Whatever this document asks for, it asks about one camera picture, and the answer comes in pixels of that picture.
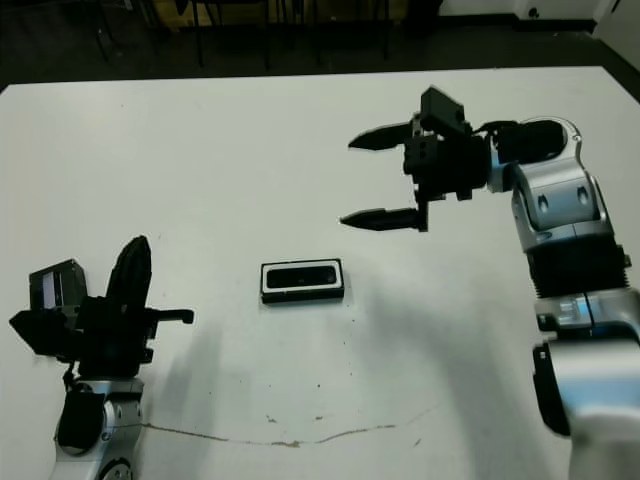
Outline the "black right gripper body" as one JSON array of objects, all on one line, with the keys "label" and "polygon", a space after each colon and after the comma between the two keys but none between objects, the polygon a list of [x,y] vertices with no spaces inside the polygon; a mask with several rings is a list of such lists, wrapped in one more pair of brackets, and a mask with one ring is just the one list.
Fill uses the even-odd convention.
[{"label": "black right gripper body", "polygon": [[473,133],[469,122],[450,129],[437,125],[420,128],[404,141],[403,172],[414,185],[416,202],[412,227],[426,232],[429,204],[453,193],[469,200],[475,189],[488,181],[488,147],[482,136]]}]

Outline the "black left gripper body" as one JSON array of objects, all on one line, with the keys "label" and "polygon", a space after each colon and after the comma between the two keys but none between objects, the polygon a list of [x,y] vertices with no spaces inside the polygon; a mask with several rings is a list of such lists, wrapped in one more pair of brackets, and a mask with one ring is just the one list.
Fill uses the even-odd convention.
[{"label": "black left gripper body", "polygon": [[106,297],[86,297],[81,303],[76,328],[78,373],[83,377],[133,378],[140,366],[149,364],[154,339],[163,321],[194,322],[191,309],[160,310],[129,306]]}]

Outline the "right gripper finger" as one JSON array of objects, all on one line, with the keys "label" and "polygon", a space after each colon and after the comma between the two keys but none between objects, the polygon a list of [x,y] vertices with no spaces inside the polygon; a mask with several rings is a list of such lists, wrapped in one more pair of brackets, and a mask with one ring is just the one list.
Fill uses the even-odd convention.
[{"label": "right gripper finger", "polygon": [[349,142],[348,147],[369,151],[393,149],[408,140],[412,133],[410,122],[380,126],[360,133]]},{"label": "right gripper finger", "polygon": [[411,208],[360,210],[341,217],[340,223],[371,231],[419,230],[421,228],[418,211]]}]

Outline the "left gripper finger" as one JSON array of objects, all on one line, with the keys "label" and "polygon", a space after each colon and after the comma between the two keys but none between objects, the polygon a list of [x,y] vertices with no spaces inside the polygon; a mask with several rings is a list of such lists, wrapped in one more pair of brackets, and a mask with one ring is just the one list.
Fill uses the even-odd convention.
[{"label": "left gripper finger", "polygon": [[139,237],[134,237],[121,250],[109,277],[106,296],[120,304],[130,304],[135,293],[136,258]]},{"label": "left gripper finger", "polygon": [[127,304],[131,308],[142,309],[147,300],[151,282],[151,249],[145,236],[132,240],[128,256]]}]

